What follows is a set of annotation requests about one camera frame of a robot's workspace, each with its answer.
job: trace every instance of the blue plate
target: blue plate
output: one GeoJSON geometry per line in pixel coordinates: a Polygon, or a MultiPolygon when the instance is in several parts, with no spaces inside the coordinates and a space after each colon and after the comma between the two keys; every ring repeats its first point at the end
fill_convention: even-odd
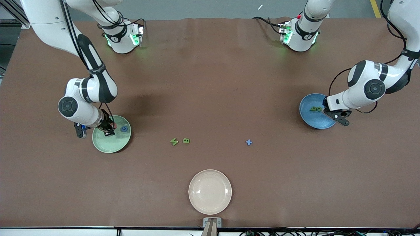
{"type": "Polygon", "coordinates": [[[326,96],[319,93],[310,94],[302,99],[299,110],[300,116],[306,124],[318,128],[326,129],[332,127],[336,122],[329,118],[322,111],[311,111],[312,107],[322,107],[322,101],[326,96]]]}

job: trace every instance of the yellow stripe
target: yellow stripe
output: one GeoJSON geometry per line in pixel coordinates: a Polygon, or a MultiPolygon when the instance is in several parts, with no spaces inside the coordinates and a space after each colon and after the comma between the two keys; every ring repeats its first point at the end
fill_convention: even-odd
{"type": "Polygon", "coordinates": [[[381,14],[379,13],[378,5],[376,4],[376,0],[370,0],[370,4],[372,5],[373,12],[375,13],[376,18],[381,18],[381,14]]]}

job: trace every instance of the green plate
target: green plate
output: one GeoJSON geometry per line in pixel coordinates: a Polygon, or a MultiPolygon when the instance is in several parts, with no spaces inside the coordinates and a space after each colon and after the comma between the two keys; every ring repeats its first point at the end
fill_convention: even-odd
{"type": "Polygon", "coordinates": [[[113,153],[118,152],[127,145],[131,137],[130,123],[122,116],[114,115],[117,128],[115,134],[105,137],[105,133],[98,128],[93,129],[92,142],[93,145],[101,152],[113,153]],[[121,132],[121,127],[127,126],[127,132],[121,132]]]}

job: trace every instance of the brown table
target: brown table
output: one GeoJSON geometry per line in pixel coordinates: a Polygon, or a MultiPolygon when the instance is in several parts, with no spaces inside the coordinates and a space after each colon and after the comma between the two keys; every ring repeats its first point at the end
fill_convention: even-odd
{"type": "MultiPolygon", "coordinates": [[[[95,23],[76,25],[118,85],[110,108],[130,121],[131,141],[104,154],[90,135],[76,137],[57,103],[67,81],[87,72],[23,30],[0,88],[0,226],[200,225],[187,190],[204,169],[232,183],[217,215],[224,226],[420,221],[417,66],[408,87],[369,115],[353,113],[349,127],[314,130],[298,112],[341,70],[398,55],[402,43],[383,19],[327,19],[304,53],[252,19],[150,21],[144,47],[127,55],[114,53],[95,23]],[[173,147],[174,137],[191,143],[173,147]]],[[[333,92],[347,88],[346,77],[333,92]]]]}

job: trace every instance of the white plate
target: white plate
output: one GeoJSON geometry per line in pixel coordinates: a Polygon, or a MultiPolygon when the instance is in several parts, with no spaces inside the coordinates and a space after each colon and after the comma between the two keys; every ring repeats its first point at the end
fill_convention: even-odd
{"type": "Polygon", "coordinates": [[[199,212],[214,215],[222,212],[231,201],[232,185],[217,170],[203,170],[192,178],[188,188],[189,201],[199,212]]]}

